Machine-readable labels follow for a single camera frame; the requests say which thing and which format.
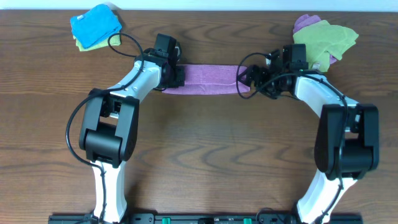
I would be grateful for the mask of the purple microfibre cloth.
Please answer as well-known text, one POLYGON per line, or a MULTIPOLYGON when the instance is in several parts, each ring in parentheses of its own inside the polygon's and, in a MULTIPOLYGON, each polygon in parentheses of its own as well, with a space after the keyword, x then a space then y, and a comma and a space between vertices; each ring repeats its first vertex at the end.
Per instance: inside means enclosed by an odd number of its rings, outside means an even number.
POLYGON ((225 95, 235 94, 237 65, 183 65, 185 84, 168 88, 171 95, 225 95))

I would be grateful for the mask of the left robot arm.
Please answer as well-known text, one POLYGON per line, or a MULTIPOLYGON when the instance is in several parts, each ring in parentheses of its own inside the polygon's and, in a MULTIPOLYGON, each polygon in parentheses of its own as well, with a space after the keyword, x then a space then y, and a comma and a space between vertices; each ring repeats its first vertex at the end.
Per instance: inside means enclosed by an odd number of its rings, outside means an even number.
POLYGON ((95 223, 119 223, 124 218, 124 171, 137 142, 140 103, 151 90, 184 85, 185 72, 177 63, 180 55, 176 39, 158 34, 154 47, 141 50, 132 70, 117 84, 90 91, 79 147, 95 175, 95 223))

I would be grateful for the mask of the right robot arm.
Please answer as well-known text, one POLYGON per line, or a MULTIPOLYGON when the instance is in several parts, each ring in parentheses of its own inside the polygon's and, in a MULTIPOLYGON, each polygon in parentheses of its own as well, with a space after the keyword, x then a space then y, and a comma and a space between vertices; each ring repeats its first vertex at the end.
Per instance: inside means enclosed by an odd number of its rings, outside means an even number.
POLYGON ((288 92, 319 117, 314 146, 317 166, 305 195, 279 223, 347 223, 352 218, 333 218, 332 211, 345 192, 379 164, 379 110, 361 104, 337 90, 318 71, 311 70, 305 44, 285 45, 264 54, 265 67, 250 65, 236 70, 236 84, 253 86, 255 94, 272 100, 288 92))

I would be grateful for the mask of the green folded cloth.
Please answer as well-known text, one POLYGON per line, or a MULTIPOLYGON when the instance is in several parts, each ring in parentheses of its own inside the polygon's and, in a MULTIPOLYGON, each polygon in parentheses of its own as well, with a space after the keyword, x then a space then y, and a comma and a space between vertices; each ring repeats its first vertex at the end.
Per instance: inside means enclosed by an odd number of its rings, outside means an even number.
MULTIPOLYGON (((91 50, 96 50, 96 49, 100 49, 103 47, 107 47, 108 46, 108 40, 104 39, 101 42, 98 42, 96 45, 92 45, 91 47, 88 48, 84 48, 84 46, 81 44, 81 42, 77 39, 77 37, 73 36, 73 39, 76 40, 76 46, 78 47, 80 52, 86 52, 86 51, 91 51, 91 50)), ((110 40, 110 44, 111 46, 118 46, 121 45, 121 38, 120 36, 114 36, 111 38, 110 40)))

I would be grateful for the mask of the green crumpled cloth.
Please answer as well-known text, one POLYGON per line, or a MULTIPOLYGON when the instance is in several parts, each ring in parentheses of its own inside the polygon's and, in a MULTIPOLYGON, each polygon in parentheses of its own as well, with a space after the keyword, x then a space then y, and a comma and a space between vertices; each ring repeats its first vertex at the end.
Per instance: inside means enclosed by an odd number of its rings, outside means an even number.
POLYGON ((295 44, 305 44, 306 57, 310 68, 319 64, 319 71, 327 72, 330 57, 341 60, 343 54, 351 48, 359 37, 353 29, 331 25, 322 20, 300 29, 293 35, 295 44))

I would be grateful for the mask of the purple crumpled cloth underneath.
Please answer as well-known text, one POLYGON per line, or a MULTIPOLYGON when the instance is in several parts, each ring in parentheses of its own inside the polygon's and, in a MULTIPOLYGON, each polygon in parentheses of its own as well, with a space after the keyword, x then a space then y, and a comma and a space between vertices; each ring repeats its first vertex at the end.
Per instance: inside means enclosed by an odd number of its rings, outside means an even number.
MULTIPOLYGON (((296 32, 300 31, 301 29, 308 27, 312 24, 315 24, 317 22, 320 22, 320 21, 321 21, 321 18, 318 15, 310 16, 308 14, 304 14, 304 15, 300 16, 295 21, 294 28, 293 28, 292 32, 293 32, 293 34, 295 34, 296 32)), ((329 54, 329 58, 326 61, 329 63, 329 65, 331 65, 331 64, 334 64, 335 62, 337 62, 337 59, 334 58, 334 56, 329 54)), ((314 63, 320 63, 322 65, 326 65, 326 62, 321 62, 320 59, 314 63)))

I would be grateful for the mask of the blue folded cloth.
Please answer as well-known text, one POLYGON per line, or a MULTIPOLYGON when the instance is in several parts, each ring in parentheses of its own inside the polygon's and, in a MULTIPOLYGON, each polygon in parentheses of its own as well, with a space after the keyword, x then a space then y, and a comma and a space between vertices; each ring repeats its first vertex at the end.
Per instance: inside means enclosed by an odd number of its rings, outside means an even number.
POLYGON ((93 47, 122 29, 117 16, 105 4, 70 19, 72 34, 84 49, 93 47))

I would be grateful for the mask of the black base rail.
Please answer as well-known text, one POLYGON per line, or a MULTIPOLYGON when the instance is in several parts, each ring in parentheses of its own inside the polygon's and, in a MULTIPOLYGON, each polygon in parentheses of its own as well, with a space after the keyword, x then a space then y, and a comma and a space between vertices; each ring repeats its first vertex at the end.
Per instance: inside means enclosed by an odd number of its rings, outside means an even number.
MULTIPOLYGON (((96 223, 94 217, 86 215, 51 215, 48 224, 96 223)), ((125 224, 277 224, 301 223, 298 218, 283 213, 262 213, 255 215, 154 215, 134 213, 123 218, 125 224)), ((360 215, 332 215, 331 224, 363 224, 360 215)))

